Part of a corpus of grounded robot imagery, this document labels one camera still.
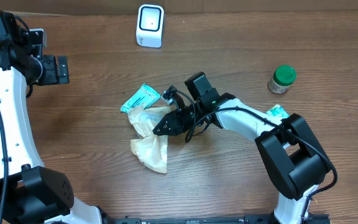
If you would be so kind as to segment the teal wet wipes pack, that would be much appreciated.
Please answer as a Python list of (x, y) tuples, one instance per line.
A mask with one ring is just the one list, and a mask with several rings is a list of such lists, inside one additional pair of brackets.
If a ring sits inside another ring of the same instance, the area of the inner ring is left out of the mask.
[(136, 93), (121, 106), (121, 112), (127, 113), (136, 106), (141, 106), (143, 109), (150, 108), (160, 97), (161, 95), (156, 90), (143, 83)]

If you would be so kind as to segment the beige paper pouch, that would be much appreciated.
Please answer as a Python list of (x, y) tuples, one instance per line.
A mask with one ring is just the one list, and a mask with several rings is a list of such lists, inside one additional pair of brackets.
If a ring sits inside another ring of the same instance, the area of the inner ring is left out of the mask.
[(136, 106), (127, 113), (139, 136), (139, 139), (130, 140), (131, 152), (144, 166), (161, 174), (167, 173), (168, 136), (158, 136), (153, 129), (171, 110), (169, 106), (148, 109)]

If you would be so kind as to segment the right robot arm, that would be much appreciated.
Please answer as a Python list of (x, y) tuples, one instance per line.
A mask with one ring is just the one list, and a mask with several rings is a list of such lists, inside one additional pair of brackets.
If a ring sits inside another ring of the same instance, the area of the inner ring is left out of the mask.
[(240, 218), (168, 219), (167, 223), (330, 223), (328, 215), (309, 212), (314, 195), (333, 187), (337, 171), (305, 119), (274, 117), (255, 110), (230, 93), (220, 95), (204, 72), (185, 81), (188, 95), (170, 86), (162, 97), (175, 110), (154, 127), (158, 136), (194, 137), (198, 126), (214, 124), (253, 140), (270, 180), (278, 190), (272, 213)]

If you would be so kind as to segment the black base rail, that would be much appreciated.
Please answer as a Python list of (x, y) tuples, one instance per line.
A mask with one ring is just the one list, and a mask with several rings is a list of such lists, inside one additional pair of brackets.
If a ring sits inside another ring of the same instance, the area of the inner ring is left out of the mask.
[(169, 218), (169, 219), (140, 219), (115, 218), (108, 223), (113, 224), (273, 224), (278, 221), (273, 215), (245, 215), (243, 217), (217, 217), (217, 218)]

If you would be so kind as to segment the green lid jar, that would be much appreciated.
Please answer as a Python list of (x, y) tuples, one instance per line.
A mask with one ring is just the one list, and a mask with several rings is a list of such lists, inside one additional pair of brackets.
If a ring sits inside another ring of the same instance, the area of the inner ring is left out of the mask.
[(281, 65), (275, 70), (267, 86), (271, 92), (282, 94), (289, 89), (295, 80), (295, 69), (289, 65)]

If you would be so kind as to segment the green Kleenex tissue pack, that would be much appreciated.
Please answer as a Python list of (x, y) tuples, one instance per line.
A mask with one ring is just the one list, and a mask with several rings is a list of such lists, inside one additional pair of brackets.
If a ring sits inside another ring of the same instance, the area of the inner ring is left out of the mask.
[(274, 116), (277, 118), (288, 118), (290, 115), (283, 109), (283, 107), (279, 104), (276, 104), (272, 108), (270, 108), (268, 111), (266, 111), (266, 114), (269, 116)]

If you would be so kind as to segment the white barcode scanner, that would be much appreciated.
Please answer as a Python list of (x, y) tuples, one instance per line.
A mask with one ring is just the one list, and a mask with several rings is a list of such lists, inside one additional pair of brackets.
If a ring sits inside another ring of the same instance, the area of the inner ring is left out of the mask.
[(142, 47), (161, 48), (164, 9), (155, 4), (143, 4), (138, 10), (135, 37)]

